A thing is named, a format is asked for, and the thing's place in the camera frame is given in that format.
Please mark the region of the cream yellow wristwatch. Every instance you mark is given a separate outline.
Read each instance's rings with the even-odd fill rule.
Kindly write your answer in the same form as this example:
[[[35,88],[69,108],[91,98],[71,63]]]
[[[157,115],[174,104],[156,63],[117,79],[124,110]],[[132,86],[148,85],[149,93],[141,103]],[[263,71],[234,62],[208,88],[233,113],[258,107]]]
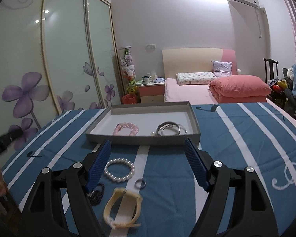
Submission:
[[[115,218],[111,217],[111,210],[117,201],[121,200],[120,207]],[[103,219],[111,229],[126,229],[131,227],[139,227],[137,223],[141,214],[141,204],[143,198],[140,194],[127,190],[125,188],[116,188],[113,195],[107,202]]]

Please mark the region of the blue white striped bedsheet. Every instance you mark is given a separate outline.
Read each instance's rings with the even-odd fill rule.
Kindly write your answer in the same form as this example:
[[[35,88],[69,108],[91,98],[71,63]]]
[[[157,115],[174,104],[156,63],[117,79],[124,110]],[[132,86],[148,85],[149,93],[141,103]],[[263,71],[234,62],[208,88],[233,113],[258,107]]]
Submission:
[[[230,168],[252,166],[273,206],[277,228],[284,233],[296,218],[296,123],[269,103],[193,107],[200,127],[199,148]],[[62,170],[97,149],[85,135],[101,110],[69,111],[55,118],[20,146],[3,166],[8,188],[20,208],[44,167]],[[181,146],[112,146],[111,158],[134,163],[135,175],[121,187],[146,186],[139,227],[111,229],[108,236],[188,236],[207,193],[197,184]]]

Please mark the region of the grey shallow cardboard tray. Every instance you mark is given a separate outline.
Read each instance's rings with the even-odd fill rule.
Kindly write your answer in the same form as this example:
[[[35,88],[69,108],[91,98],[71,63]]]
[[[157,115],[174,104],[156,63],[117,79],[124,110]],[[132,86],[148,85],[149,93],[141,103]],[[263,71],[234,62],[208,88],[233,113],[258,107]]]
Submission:
[[[200,128],[189,102],[116,105],[105,109],[86,130],[90,142],[162,146],[200,141]]]

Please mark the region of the red waste bin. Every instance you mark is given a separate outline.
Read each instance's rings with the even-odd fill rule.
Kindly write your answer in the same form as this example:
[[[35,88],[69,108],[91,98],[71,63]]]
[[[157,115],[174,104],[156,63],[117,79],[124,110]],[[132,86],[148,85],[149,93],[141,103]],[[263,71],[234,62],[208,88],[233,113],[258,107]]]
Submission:
[[[122,104],[136,104],[137,103],[137,95],[134,93],[124,95],[122,97]]]

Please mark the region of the salmon folded quilt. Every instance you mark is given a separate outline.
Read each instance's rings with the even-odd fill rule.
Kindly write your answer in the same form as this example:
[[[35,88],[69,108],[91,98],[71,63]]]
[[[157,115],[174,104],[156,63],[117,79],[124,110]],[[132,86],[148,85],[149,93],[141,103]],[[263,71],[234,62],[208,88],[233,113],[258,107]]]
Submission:
[[[218,103],[266,102],[270,87],[253,75],[232,75],[217,78],[208,84]]]

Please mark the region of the floral white pillow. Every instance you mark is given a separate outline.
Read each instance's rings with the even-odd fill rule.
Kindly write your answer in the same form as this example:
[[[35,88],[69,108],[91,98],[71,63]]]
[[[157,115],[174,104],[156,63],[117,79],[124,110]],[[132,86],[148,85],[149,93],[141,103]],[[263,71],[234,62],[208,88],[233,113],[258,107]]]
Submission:
[[[176,80],[179,85],[206,85],[217,77],[212,72],[178,73]]]

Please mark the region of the pink nightstand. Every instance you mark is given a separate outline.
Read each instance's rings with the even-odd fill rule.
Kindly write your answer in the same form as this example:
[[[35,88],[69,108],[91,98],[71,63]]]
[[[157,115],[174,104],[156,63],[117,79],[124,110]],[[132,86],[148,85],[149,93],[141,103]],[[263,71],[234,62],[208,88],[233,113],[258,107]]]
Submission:
[[[140,85],[138,92],[143,104],[164,102],[165,82]]]

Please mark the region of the purple patterned pillow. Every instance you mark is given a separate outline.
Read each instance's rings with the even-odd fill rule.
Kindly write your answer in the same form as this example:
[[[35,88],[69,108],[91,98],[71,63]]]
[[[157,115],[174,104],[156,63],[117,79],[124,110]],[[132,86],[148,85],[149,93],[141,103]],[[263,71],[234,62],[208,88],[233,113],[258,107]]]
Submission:
[[[232,62],[212,61],[213,74],[217,78],[232,75]]]

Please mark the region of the white mug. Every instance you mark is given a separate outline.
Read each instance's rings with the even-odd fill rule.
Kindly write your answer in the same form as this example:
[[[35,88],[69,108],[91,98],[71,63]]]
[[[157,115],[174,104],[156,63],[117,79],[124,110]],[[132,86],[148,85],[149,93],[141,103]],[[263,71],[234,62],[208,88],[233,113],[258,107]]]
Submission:
[[[150,82],[150,77],[149,77],[149,76],[144,76],[144,77],[143,77],[143,82],[144,82],[145,84],[148,84],[148,83]]]

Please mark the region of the plush toy tower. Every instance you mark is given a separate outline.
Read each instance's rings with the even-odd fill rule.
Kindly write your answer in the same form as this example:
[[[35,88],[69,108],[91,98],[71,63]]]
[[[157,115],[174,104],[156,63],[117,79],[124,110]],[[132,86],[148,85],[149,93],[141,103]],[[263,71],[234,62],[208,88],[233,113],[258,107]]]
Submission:
[[[136,83],[136,70],[131,54],[132,46],[120,48],[120,70],[123,87],[126,94],[136,93],[134,87]]]

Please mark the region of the pink bed with headboard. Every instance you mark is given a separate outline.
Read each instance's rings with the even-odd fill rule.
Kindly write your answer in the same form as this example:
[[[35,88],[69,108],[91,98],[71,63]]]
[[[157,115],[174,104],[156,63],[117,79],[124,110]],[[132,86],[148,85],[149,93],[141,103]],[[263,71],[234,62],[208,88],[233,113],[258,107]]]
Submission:
[[[266,102],[270,87],[242,75],[233,49],[180,48],[162,51],[165,101],[196,104]]]

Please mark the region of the blue clothes pile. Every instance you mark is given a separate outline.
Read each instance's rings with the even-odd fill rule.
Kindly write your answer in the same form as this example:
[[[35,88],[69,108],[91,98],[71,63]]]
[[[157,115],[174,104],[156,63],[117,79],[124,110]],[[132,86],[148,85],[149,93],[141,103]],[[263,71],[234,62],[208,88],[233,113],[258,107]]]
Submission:
[[[287,98],[285,111],[292,117],[296,118],[296,65],[290,68],[283,68],[283,76],[287,83],[287,88],[284,90]]]

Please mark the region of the floral sliding wardrobe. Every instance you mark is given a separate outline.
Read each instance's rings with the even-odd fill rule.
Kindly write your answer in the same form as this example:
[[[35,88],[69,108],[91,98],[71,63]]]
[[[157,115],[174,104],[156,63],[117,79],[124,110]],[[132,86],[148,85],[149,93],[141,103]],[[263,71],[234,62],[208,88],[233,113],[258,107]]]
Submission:
[[[111,0],[2,0],[0,134],[120,103]]]

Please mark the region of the dark wooden chair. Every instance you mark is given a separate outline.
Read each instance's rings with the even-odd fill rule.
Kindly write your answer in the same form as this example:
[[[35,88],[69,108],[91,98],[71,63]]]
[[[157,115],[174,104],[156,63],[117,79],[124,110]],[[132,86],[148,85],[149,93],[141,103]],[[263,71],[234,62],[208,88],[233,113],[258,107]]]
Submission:
[[[276,76],[279,76],[278,65],[279,62],[273,59],[264,58],[265,63],[265,83],[268,83],[268,80],[273,80]]]

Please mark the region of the wall power socket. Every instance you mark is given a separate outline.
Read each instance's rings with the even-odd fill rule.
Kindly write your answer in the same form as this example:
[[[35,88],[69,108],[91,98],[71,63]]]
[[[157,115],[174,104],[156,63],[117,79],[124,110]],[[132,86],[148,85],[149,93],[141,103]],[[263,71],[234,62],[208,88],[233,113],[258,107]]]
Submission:
[[[146,45],[146,48],[147,49],[155,49],[156,48],[156,45],[155,44],[147,44]]]

